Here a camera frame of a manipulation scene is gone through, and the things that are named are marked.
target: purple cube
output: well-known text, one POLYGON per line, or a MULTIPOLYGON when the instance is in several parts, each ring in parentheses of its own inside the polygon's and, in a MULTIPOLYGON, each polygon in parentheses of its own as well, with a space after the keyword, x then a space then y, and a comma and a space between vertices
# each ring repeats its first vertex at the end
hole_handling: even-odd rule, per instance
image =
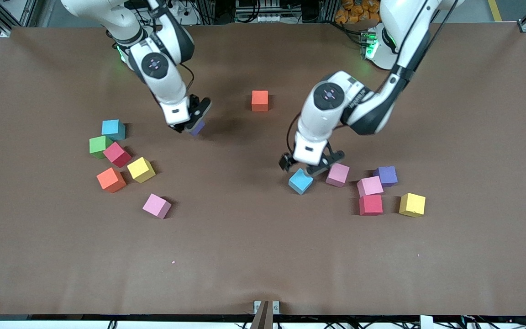
POLYGON ((330 172, 328 172, 328 178, 326 179, 326 183, 337 187, 344 186, 349 170, 349 167, 344 166, 340 163, 332 165, 332 168, 330 168, 330 172))
POLYGON ((380 184, 378 176, 363 178, 357 183, 358 193, 361 196, 370 196, 383 192, 383 186, 380 184))
POLYGON ((397 181, 397 171, 393 166, 378 167, 377 170, 374 171, 373 176, 380 178, 380 183, 383 187, 391 187, 399 182, 397 181))
POLYGON ((155 194, 152 194, 150 195, 146 204, 143 206, 143 210, 147 211, 148 213, 156 217, 164 219, 165 215, 168 213, 168 210, 170 209, 171 206, 172 206, 171 203, 160 198, 159 196, 156 196, 155 194))
POLYGON ((197 123, 196 126, 194 126, 194 129, 190 131, 190 135, 192 136, 198 135, 198 133, 200 133, 200 131, 204 128, 204 125, 206 125, 204 121, 200 121, 199 123, 197 123))

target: foam cube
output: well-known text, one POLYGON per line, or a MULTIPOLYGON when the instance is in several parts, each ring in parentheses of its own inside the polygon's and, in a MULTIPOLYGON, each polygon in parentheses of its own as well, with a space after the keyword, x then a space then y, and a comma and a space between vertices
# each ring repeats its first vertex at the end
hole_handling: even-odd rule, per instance
POLYGON ((113 143, 107 136, 99 136, 88 140, 88 152, 97 159, 104 159, 106 150, 113 143))
POLYGON ((119 119, 105 120, 100 130, 101 135, 111 138, 111 140, 123 140, 125 139, 125 125, 119 119))
POLYGON ((251 95, 251 111, 269 111, 269 92, 267 90, 253 90, 251 95))
POLYGON ((313 181, 314 179, 306 175, 303 169, 300 168, 292 178, 289 179, 288 185, 301 195, 310 187, 313 181))
POLYGON ((125 166, 125 164, 131 160, 131 156, 117 142, 111 144, 103 151, 103 154, 112 164, 119 168, 125 166))
POLYGON ((383 192, 383 186, 380 184, 378 176, 363 178, 357 183, 358 193, 361 196, 370 196, 383 192))
POLYGON ((98 179, 101 189, 111 193, 115 193, 127 185, 121 173, 114 168, 109 168, 96 175, 96 179, 98 179))
POLYGON ((396 185, 399 181, 397 180, 397 171, 395 167, 378 167, 373 173, 374 176, 380 178, 380 183, 383 187, 391 187, 396 185))
POLYGON ((153 170, 152 164, 144 157, 129 163, 127 165, 127 169, 129 169, 131 177, 139 183, 143 183, 144 181, 147 181, 148 179, 155 176, 155 171, 153 170))
POLYGON ((204 123, 204 121, 200 121, 199 123, 197 123, 196 127, 194 127, 194 129, 192 129, 192 131, 190 131, 190 135, 192 135, 192 136, 198 135, 198 133, 200 133, 200 131, 204 128, 204 125, 206 125, 206 123, 204 123))
POLYGON ((381 196, 361 196, 358 204, 361 216, 376 216, 383 213, 383 199, 381 196))
POLYGON ((326 179, 326 183, 337 187, 344 186, 349 170, 349 167, 344 166, 340 163, 332 165, 332 168, 330 168, 330 172, 328 172, 328 178, 326 179))
POLYGON ((411 217, 420 217, 425 213, 426 197, 407 193, 401 196, 399 214, 411 217))
POLYGON ((164 219, 171 206, 171 203, 167 202, 163 198, 160 198, 159 196, 156 196, 155 194, 152 194, 146 201, 146 204, 143 206, 143 210, 158 218, 164 219))

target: blue cube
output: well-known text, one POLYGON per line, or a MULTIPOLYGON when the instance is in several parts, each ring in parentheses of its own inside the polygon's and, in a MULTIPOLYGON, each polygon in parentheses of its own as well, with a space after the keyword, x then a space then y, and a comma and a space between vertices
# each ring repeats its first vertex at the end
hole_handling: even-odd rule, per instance
POLYGON ((306 175, 303 169, 300 168, 292 178, 289 179, 289 186, 301 195, 310 187, 313 181, 314 179, 306 175))
POLYGON ((119 119, 103 121, 101 135, 107 136, 113 142, 125 139, 125 125, 119 119))
POLYGON ((397 171, 393 166, 379 167, 374 171, 373 176, 378 176, 380 178, 380 183, 383 187, 391 187, 398 183, 397 171))
POLYGON ((192 131, 190 131, 190 135, 192 136, 196 136, 198 135, 198 133, 200 133, 200 131, 204 128, 204 121, 200 121, 199 123, 196 124, 196 126, 194 126, 194 129, 192 129, 192 131))

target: pink cube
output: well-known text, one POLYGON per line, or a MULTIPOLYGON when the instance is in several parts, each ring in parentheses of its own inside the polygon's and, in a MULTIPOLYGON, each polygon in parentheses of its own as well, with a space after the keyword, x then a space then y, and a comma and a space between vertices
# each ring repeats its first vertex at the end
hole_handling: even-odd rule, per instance
POLYGON ((349 167, 344 166, 340 163, 336 163, 332 165, 332 168, 330 168, 330 172, 328 173, 328 178, 326 179, 326 183, 342 187, 344 186, 344 183, 346 183, 346 177, 348 176, 348 171, 350 170, 349 167))
POLYGON ((143 210, 147 211, 148 213, 156 217, 164 219, 165 215, 168 213, 168 210, 170 209, 171 206, 172 206, 171 203, 160 198, 159 196, 156 196, 155 194, 152 194, 150 195, 146 204, 143 206, 143 210))
POLYGON ((131 156, 117 142, 106 148, 103 154, 112 164, 119 168, 125 166, 131 160, 131 156))
POLYGON ((361 196, 370 196, 383 192, 383 186, 380 184, 378 176, 363 178, 357 183, 358 193, 361 196))

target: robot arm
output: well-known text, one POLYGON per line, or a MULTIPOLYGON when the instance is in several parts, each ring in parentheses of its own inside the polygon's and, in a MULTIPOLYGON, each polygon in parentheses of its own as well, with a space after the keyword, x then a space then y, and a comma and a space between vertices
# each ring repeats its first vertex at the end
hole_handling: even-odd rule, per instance
POLYGON ((397 40, 393 44, 398 44, 395 46, 398 50, 396 61, 386 81, 375 92, 344 71, 324 77, 304 102, 294 152, 284 154, 280 166, 289 170, 292 164, 303 162, 309 165, 309 175, 317 175, 340 162, 344 153, 332 152, 328 143, 338 121, 359 135, 372 135, 383 129, 397 97, 426 54, 430 40, 428 28, 436 8, 446 8, 448 4, 456 6, 462 1, 382 0, 380 10, 385 29, 382 29, 384 33, 381 37, 389 42, 397 40), (328 155, 324 154, 326 146, 330 152, 328 155))
POLYGON ((165 120, 176 131, 194 131, 203 115, 210 109, 210 100, 198 102, 196 96, 186 96, 186 85, 176 65, 194 54, 192 37, 175 20, 165 1, 149 0, 150 15, 163 28, 131 47, 131 68, 152 90, 165 120))
POLYGON ((210 99, 202 101, 186 95, 186 85, 176 65, 194 54, 192 37, 175 20, 164 0, 148 0, 150 16, 163 26, 148 34, 133 13, 122 7, 126 0, 62 0, 75 16, 98 21, 111 33, 123 60, 144 82, 163 111, 170 127, 179 133, 195 131, 210 109, 210 99))

